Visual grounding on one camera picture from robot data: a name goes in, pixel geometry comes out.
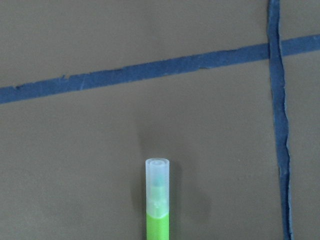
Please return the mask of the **green highlighter pen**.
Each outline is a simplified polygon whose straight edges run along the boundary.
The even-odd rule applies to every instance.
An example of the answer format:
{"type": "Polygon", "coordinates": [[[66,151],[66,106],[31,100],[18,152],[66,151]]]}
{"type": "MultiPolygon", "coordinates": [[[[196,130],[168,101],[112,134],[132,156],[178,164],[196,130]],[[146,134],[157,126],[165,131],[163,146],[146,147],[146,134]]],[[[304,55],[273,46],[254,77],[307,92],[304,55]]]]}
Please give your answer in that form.
{"type": "Polygon", "coordinates": [[[170,238],[170,161],[149,158],[145,161],[146,238],[170,238]]]}

